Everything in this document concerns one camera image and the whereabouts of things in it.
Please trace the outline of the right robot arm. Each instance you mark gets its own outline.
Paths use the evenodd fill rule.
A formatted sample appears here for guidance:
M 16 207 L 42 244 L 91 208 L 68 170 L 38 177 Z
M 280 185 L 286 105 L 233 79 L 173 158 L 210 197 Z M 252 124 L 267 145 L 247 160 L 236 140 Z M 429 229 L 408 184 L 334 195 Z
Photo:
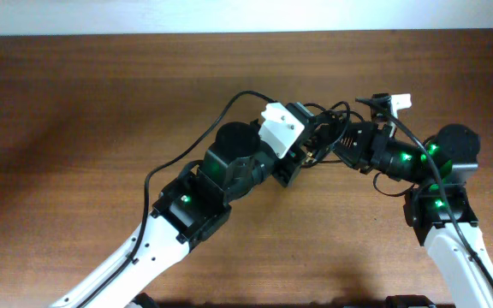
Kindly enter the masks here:
M 493 307 L 493 264 L 466 181 L 478 169 L 480 138 L 469 127 L 449 124 L 422 141 L 398 113 L 411 107 L 409 94 L 375 94 L 360 103 L 368 121 L 347 122 L 333 152 L 363 174 L 372 170 L 412 187 L 404 192 L 407 225 L 437 266 L 458 307 Z

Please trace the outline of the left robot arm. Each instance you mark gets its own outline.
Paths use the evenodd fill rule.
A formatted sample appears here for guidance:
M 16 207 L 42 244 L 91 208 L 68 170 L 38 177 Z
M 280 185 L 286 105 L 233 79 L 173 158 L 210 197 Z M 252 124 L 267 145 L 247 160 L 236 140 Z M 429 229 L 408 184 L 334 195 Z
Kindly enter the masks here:
M 267 104 L 262 121 L 221 126 L 201 160 L 165 186 L 128 239 L 55 307 L 125 307 L 151 281 L 208 240 L 231 202 L 274 176 L 287 186 L 306 155 L 300 149 L 321 119 L 303 104 Z

